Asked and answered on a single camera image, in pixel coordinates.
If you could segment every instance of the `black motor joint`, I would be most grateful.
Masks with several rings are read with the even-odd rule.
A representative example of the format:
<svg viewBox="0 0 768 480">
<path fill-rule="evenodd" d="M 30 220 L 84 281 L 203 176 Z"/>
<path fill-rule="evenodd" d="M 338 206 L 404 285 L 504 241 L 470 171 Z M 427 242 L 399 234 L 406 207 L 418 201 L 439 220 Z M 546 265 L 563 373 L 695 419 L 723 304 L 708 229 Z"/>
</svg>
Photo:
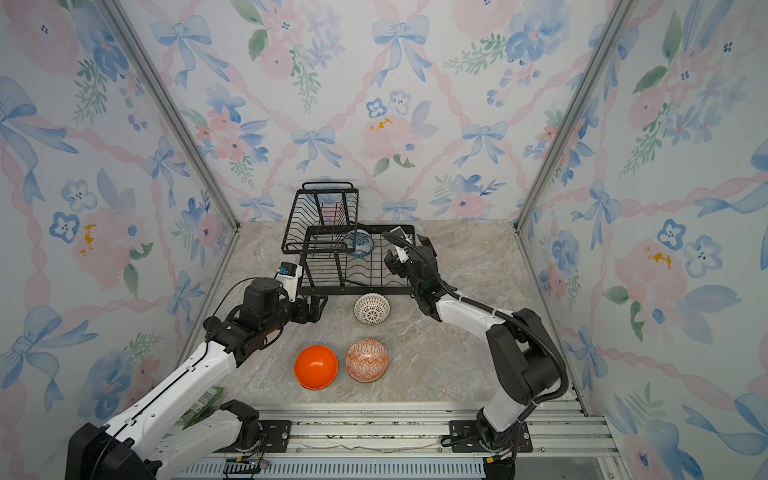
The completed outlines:
<svg viewBox="0 0 768 480">
<path fill-rule="evenodd" d="M 223 345 L 240 366 L 252 353 L 277 340 L 275 337 L 268 342 L 267 337 L 278 330 L 282 333 L 288 322 L 317 322 L 327 300 L 310 296 L 291 302 L 279 280 L 256 278 L 246 287 L 243 303 L 234 307 L 223 322 L 215 316 L 205 319 L 206 341 Z"/>
</svg>

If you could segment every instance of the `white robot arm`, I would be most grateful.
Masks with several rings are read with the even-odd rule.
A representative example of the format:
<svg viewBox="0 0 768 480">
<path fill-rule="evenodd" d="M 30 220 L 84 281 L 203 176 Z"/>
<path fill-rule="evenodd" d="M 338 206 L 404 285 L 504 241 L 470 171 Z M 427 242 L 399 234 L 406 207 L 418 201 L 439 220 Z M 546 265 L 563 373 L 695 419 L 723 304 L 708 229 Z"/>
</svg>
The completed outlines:
<svg viewBox="0 0 768 480">
<path fill-rule="evenodd" d="M 481 443 L 503 459 L 536 405 L 567 389 L 564 362 L 535 313 L 497 310 L 465 297 L 440 278 L 428 238 L 419 236 L 421 245 L 415 246 L 397 230 L 383 234 L 397 250 L 387 254 L 385 263 L 392 273 L 408 277 L 421 311 L 488 342 L 501 387 L 478 412 L 477 430 Z M 163 435 L 211 386 L 274 343 L 288 322 L 320 318 L 327 297 L 298 297 L 302 273 L 301 266 L 282 263 L 274 279 L 247 279 L 253 282 L 243 304 L 223 322 L 207 318 L 205 342 L 178 369 L 100 429 L 88 423 L 71 437 L 65 479 L 167 480 L 225 446 L 253 451 L 263 440 L 259 413 L 237 400 L 176 435 Z M 267 341 L 276 331 L 277 337 Z M 522 352 L 515 340 L 529 348 Z M 557 391 L 542 394 L 558 380 Z"/>
</svg>

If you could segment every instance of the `black wire dish rack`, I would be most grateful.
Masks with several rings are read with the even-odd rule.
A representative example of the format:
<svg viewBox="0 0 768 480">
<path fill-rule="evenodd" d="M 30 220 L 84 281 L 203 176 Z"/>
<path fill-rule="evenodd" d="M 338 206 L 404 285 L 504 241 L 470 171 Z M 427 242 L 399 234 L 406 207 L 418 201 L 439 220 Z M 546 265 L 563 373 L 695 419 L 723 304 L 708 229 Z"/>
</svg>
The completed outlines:
<svg viewBox="0 0 768 480">
<path fill-rule="evenodd" d="M 401 227 L 413 242 L 413 225 L 363 225 L 357 223 L 358 209 L 359 191 L 350 182 L 306 182 L 296 192 L 283 253 L 301 256 L 300 295 L 412 292 L 408 280 L 392 275 L 384 264 L 385 255 L 395 246 L 381 234 Z M 354 241 L 359 232 L 367 233 L 373 242 L 371 252 L 362 257 Z"/>
</svg>

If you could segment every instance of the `blue bow pattern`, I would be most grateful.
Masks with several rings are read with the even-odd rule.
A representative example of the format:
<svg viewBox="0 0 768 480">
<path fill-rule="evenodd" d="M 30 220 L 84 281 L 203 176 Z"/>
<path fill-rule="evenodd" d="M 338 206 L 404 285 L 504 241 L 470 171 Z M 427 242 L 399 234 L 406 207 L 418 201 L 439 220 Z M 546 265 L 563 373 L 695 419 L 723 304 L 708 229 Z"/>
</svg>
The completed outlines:
<svg viewBox="0 0 768 480">
<path fill-rule="evenodd" d="M 8 145 L 11 145 L 11 148 L 16 151 L 29 169 L 22 185 L 24 201 L 27 202 L 27 205 L 31 205 L 33 197 L 45 201 L 34 173 L 35 167 L 38 165 L 38 155 L 26 138 L 4 125 L 6 121 L 20 132 L 49 147 L 71 154 L 80 153 L 62 141 L 67 136 L 66 128 L 39 128 L 14 120 L 15 118 L 30 117 L 37 113 L 37 107 L 16 80 L 9 77 L 0 78 L 0 135 L 8 142 Z"/>
<path fill-rule="evenodd" d="M 589 195 L 596 200 L 592 204 L 592 207 L 585 214 L 582 212 L 571 212 L 571 215 L 573 215 L 571 221 L 574 222 L 580 218 L 592 220 L 593 217 L 596 217 L 594 220 L 594 228 L 592 229 L 591 250 L 594 250 L 595 241 L 603 243 L 603 215 L 605 215 L 605 221 L 608 223 L 616 220 L 618 216 L 621 215 L 621 202 L 610 198 L 608 194 L 605 193 L 603 182 L 599 180 L 592 182 L 592 186 L 589 189 Z"/>
<path fill-rule="evenodd" d="M 751 163 L 757 170 L 768 171 L 768 140 L 765 140 L 755 150 Z M 726 202 L 722 198 L 702 198 L 701 200 L 696 200 L 696 205 L 701 207 L 701 211 L 697 215 L 698 217 L 728 208 L 740 214 L 751 214 L 768 207 L 768 182 L 760 185 L 747 194 L 746 197 L 734 203 Z M 768 228 L 766 228 L 763 234 L 763 243 L 760 248 L 760 269 L 765 270 L 766 268 L 768 268 Z"/>
<path fill-rule="evenodd" d="M 276 222 L 279 222 L 280 219 L 283 218 L 282 215 L 270 210 L 270 208 L 275 207 L 275 200 L 269 195 L 262 195 L 258 198 L 240 197 L 237 199 L 237 203 L 239 203 L 241 207 L 253 208 L 253 218 L 248 220 L 249 222 L 255 222 L 260 219 L 263 214 L 266 214 Z"/>
<path fill-rule="evenodd" d="M 170 298 L 168 305 L 165 307 L 165 311 L 171 315 L 176 315 L 176 312 L 179 310 L 179 306 L 181 306 L 181 308 L 187 312 L 187 319 L 184 322 L 184 325 L 187 327 L 187 331 L 189 331 L 192 327 L 192 320 L 190 318 L 190 311 L 192 310 L 192 306 L 190 305 L 190 301 L 187 299 L 200 296 L 205 293 L 200 289 L 200 282 L 195 283 L 194 286 L 190 288 L 191 284 L 192 280 L 190 280 L 189 274 L 182 270 L 181 273 L 179 273 L 179 286 L 176 288 L 176 292 Z"/>
<path fill-rule="evenodd" d="M 147 159 L 147 173 L 152 178 L 157 178 L 160 172 L 163 172 L 165 180 L 168 180 L 168 208 L 176 207 L 176 200 L 174 199 L 174 177 L 170 174 L 173 170 L 177 174 L 183 177 L 189 177 L 189 173 L 184 169 L 187 162 L 174 163 L 168 161 L 169 158 L 174 156 L 174 150 L 170 147 L 170 142 L 166 137 L 160 137 L 157 142 L 157 150 L 154 155 Z"/>
<path fill-rule="evenodd" d="M 403 215 L 408 220 L 419 220 L 418 217 L 410 213 L 415 212 L 418 205 L 419 202 L 415 198 L 404 202 L 386 201 L 382 202 L 382 210 L 392 212 L 393 220 L 400 220 L 400 215 Z"/>
<path fill-rule="evenodd" d="M 509 127 L 509 124 L 505 121 L 499 121 L 490 127 L 480 127 L 479 125 L 469 125 L 464 127 L 462 129 L 462 138 L 464 138 L 464 140 L 471 140 L 474 138 L 475 143 L 472 145 L 472 151 L 469 152 L 469 155 L 459 158 L 457 161 L 453 162 L 453 164 L 461 167 L 468 158 L 477 155 L 482 147 L 483 137 L 485 137 L 485 149 L 488 151 L 488 156 L 493 160 L 493 163 L 497 164 L 497 156 L 503 154 L 504 151 L 491 143 L 491 139 L 501 140 L 504 138 L 507 134 L 507 127 Z"/>
<path fill-rule="evenodd" d="M 85 320 L 74 329 L 55 336 L 52 339 L 44 339 L 50 332 L 61 324 L 61 316 L 51 307 L 38 305 L 29 310 L 24 319 L 24 335 L 18 337 L 11 349 L 0 355 L 0 379 L 2 388 L 7 389 L 13 385 L 22 374 L 24 361 L 36 369 L 41 370 L 50 377 L 48 388 L 45 389 L 45 411 L 50 412 L 54 400 L 63 400 L 61 392 L 56 385 L 56 373 L 58 372 L 58 359 L 47 352 L 32 352 L 32 349 L 51 349 L 61 346 L 73 346 L 87 342 L 98 336 L 97 333 L 84 333 L 88 328 Z"/>
<path fill-rule="evenodd" d="M 597 349 L 594 348 L 592 335 L 589 333 L 586 325 L 582 325 L 578 330 L 578 337 L 584 346 L 574 350 L 570 343 L 565 342 L 565 349 L 573 353 L 579 360 L 583 360 L 589 355 L 589 358 L 584 362 L 584 371 L 581 373 L 581 388 L 592 390 L 592 371 L 594 370 L 595 377 L 604 377 L 608 374 L 608 364 L 603 357 L 598 355 Z"/>
<path fill-rule="evenodd" d="M 426 61 L 424 58 L 419 57 L 416 52 L 413 51 L 410 41 L 419 45 L 424 45 L 427 41 L 427 35 L 429 35 L 429 19 L 424 15 L 417 15 L 408 23 L 392 23 L 389 20 L 379 20 L 373 24 L 373 41 L 377 45 L 386 45 L 392 42 L 392 54 L 389 57 L 389 67 L 381 70 L 371 80 L 371 85 L 377 84 L 381 88 L 387 73 L 390 70 L 398 68 L 400 60 L 402 59 L 402 50 L 406 51 L 406 57 L 408 63 L 411 64 L 416 76 L 426 81 L 424 77 L 424 69 L 432 66 L 432 63 Z M 400 49 L 400 38 L 404 41 L 402 50 Z"/>
<path fill-rule="evenodd" d="M 229 77 L 222 69 L 229 67 L 230 64 L 225 61 L 221 61 L 212 55 L 209 55 L 199 45 L 194 42 L 201 43 L 203 45 L 210 45 L 212 43 L 210 39 L 210 29 L 203 17 L 199 15 L 192 15 L 189 17 L 186 23 L 177 23 L 171 25 L 167 22 L 152 22 L 149 25 L 152 34 L 160 42 L 160 45 L 170 46 L 176 41 L 179 42 L 179 51 L 181 57 L 184 60 L 184 70 L 176 74 L 174 83 L 181 85 L 184 88 L 187 87 L 187 74 L 194 70 L 195 60 L 192 51 L 194 51 L 200 60 L 204 64 L 208 65 L 208 68 L 214 71 L 215 74 L 222 77 L 224 80 L 229 81 Z"/>
<path fill-rule="evenodd" d="M 317 158 L 318 148 L 320 149 L 321 152 L 323 152 L 323 155 L 325 156 L 325 158 L 328 159 L 330 163 L 336 165 L 338 168 L 341 168 L 341 165 L 339 165 L 338 160 L 342 156 L 328 150 L 328 148 L 325 145 L 323 145 L 323 144 L 333 145 L 336 143 L 336 134 L 333 133 L 333 129 L 331 127 L 323 127 L 323 128 L 320 128 L 318 131 L 296 130 L 291 133 L 290 137 L 291 137 L 291 140 L 293 140 L 293 143 L 296 145 L 306 144 L 306 147 L 310 153 L 309 158 L 307 158 L 305 161 L 299 163 L 296 166 L 297 170 L 306 172 L 306 168 L 307 166 L 309 166 L 310 161 L 313 161 L 314 159 Z"/>
</svg>

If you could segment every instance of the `mounting plate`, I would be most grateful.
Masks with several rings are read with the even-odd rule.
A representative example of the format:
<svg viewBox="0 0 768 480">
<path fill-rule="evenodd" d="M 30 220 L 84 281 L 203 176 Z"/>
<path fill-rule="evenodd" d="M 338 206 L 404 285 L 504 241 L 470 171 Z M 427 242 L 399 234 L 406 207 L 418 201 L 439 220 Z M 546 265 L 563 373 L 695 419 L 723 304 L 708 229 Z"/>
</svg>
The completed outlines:
<svg viewBox="0 0 768 480">
<path fill-rule="evenodd" d="M 443 440 L 450 439 L 452 442 L 457 442 L 461 439 L 467 439 L 474 437 L 478 434 L 477 422 L 475 420 L 452 420 L 448 422 L 450 435 L 443 437 Z M 488 450 L 484 449 L 477 439 L 470 440 L 468 442 L 461 442 L 451 447 L 454 453 L 487 453 Z M 522 432 L 520 432 L 520 439 L 518 443 L 518 452 L 530 453 L 533 452 L 533 444 L 531 443 L 531 435 L 528 433 L 528 424 L 523 422 Z"/>
<path fill-rule="evenodd" d="M 259 420 L 266 433 L 263 450 L 265 453 L 285 453 L 290 440 L 290 420 Z M 217 453 L 239 453 L 231 446 L 216 450 Z"/>
</svg>

